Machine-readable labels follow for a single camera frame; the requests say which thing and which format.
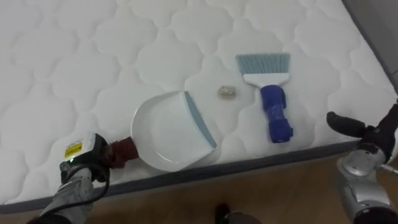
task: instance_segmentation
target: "floor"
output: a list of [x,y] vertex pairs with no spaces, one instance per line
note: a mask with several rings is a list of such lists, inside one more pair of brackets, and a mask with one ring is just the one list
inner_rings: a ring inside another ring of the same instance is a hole
[[[106,198],[95,204],[87,223],[213,223],[213,209],[221,202],[263,223],[348,223],[333,188],[336,159]],[[398,178],[378,176],[395,203]],[[35,214],[3,215],[0,223],[25,223]]]

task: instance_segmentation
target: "brush bristles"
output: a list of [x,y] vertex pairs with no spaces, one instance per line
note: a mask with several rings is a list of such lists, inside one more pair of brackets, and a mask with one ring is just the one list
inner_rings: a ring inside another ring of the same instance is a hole
[[236,60],[242,74],[289,72],[290,54],[237,55]]

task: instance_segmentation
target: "black cable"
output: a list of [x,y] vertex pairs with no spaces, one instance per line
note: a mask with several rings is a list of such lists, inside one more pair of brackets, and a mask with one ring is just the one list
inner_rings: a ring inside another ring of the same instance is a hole
[[[75,175],[79,170],[82,170],[82,169],[85,169],[85,168],[88,168],[88,169],[94,168],[94,169],[96,169],[96,170],[98,170],[98,171],[100,171],[100,172],[102,172],[104,174],[106,173],[102,167],[100,167],[100,166],[98,166],[96,164],[80,165],[79,167],[77,167],[76,169],[72,170],[68,174],[67,178],[65,179],[65,183],[68,182],[73,177],[73,175]],[[104,190],[98,196],[93,197],[93,198],[91,198],[89,200],[82,201],[82,202],[70,203],[70,204],[67,204],[67,205],[61,205],[59,207],[50,209],[47,212],[45,212],[43,215],[41,215],[41,217],[45,216],[45,215],[53,215],[54,213],[59,212],[59,211],[61,211],[63,209],[77,207],[77,206],[82,206],[82,205],[88,205],[88,204],[91,204],[93,202],[96,202],[96,201],[98,201],[99,199],[101,199],[102,197],[105,196],[105,194],[107,193],[108,189],[109,189],[109,176],[106,175]]]

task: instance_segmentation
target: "quilted mattress surface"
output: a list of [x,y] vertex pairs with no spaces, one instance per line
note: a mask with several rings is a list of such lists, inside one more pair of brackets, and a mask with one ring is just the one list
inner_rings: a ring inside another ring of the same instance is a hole
[[[285,144],[270,142],[234,59],[263,52],[291,54]],[[235,99],[218,98],[223,85]],[[397,97],[340,0],[2,0],[0,203],[53,195],[71,139],[126,138],[141,103],[175,90],[219,145],[189,169],[350,141],[327,111],[376,124]],[[159,174],[138,159],[111,181]]]

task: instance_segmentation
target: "yellow label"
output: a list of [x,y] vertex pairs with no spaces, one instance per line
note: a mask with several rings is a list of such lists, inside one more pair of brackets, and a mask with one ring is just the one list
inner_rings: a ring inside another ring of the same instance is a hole
[[74,145],[68,147],[67,150],[65,150],[65,158],[68,158],[68,157],[80,152],[82,145],[83,145],[83,143],[80,142],[80,143],[77,143],[77,144],[74,144]]

